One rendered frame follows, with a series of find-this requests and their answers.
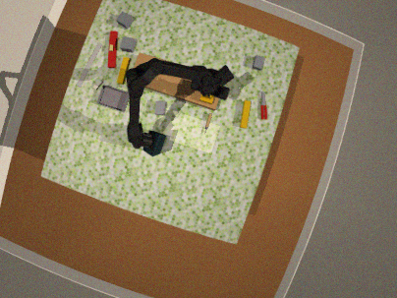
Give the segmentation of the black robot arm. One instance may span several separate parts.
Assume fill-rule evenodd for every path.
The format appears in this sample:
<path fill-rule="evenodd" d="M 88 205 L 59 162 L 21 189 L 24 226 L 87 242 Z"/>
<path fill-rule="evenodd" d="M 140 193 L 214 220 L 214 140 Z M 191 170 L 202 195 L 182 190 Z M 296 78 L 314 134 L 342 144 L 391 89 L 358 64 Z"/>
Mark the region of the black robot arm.
<path fill-rule="evenodd" d="M 140 121 L 140 99 L 143 89 L 158 75 L 169 75 L 188 79 L 202 86 L 199 90 L 203 96 L 217 91 L 218 86 L 224 87 L 234 76 L 224 65 L 219 71 L 206 69 L 204 66 L 185 66 L 170 61 L 152 58 L 139 64 L 138 67 L 126 72 L 127 90 L 130 99 L 130 122 L 128 124 L 128 140 L 134 149 L 141 147 L 152 149 L 155 138 L 144 133 Z"/>

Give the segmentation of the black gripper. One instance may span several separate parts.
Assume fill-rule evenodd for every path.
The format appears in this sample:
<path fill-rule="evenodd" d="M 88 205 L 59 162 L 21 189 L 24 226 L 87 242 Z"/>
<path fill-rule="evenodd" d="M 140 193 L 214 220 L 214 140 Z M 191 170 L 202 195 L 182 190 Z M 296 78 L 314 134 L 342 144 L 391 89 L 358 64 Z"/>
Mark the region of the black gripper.
<path fill-rule="evenodd" d="M 192 81 L 192 84 L 191 84 L 191 89 L 192 89 L 192 90 L 198 90 L 198 91 L 199 91 L 201 88 L 202 88 L 202 86 L 200 86 L 200 85 L 198 85 L 198 84 L 196 84 L 196 83 L 194 83 L 194 82 Z M 211 94 L 211 95 L 213 95 L 213 96 L 216 96 L 216 97 L 218 97 L 218 98 L 221 98 L 221 99 L 226 100 L 227 97 L 228 97 L 228 95 L 229 95 L 229 92 L 230 92 L 230 89 L 229 89 L 229 88 L 222 87 L 222 86 L 218 86 L 216 92 L 214 92 L 214 93 L 209 93 L 209 94 Z"/>

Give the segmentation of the red-handled awl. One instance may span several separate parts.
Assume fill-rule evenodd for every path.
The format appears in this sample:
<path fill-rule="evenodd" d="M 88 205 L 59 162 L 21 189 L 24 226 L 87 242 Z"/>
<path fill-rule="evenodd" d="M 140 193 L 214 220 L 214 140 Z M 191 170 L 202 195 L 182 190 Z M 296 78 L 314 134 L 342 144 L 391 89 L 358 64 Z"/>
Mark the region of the red-handled awl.
<path fill-rule="evenodd" d="M 261 119 L 264 119 L 264 115 L 265 115 L 265 119 L 266 119 L 266 105 L 265 105 L 265 101 L 264 101 L 264 91 L 261 92 L 261 104 L 262 104 L 262 106 L 261 106 Z"/>

